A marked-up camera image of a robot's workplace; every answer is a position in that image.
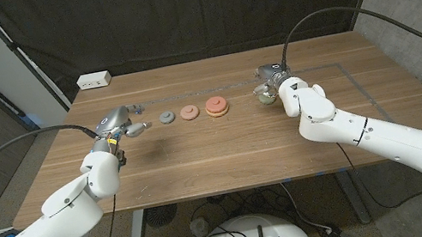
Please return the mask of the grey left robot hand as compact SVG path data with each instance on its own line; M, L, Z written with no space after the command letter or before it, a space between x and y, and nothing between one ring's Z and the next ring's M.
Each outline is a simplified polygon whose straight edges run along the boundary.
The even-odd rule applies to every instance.
M130 115L143 111L143 106L135 104L114 108L97 124L95 133L100 139L140 136L146 129L152 127L152 123L132 123Z

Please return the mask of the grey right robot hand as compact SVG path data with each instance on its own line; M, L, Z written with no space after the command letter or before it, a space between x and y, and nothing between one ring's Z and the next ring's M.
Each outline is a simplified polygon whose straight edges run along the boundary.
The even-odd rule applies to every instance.
M254 95L262 104L271 105L276 101L280 85L291 76L291 72L289 68L283 70L280 64L264 64L254 70L254 76L263 80L253 90Z

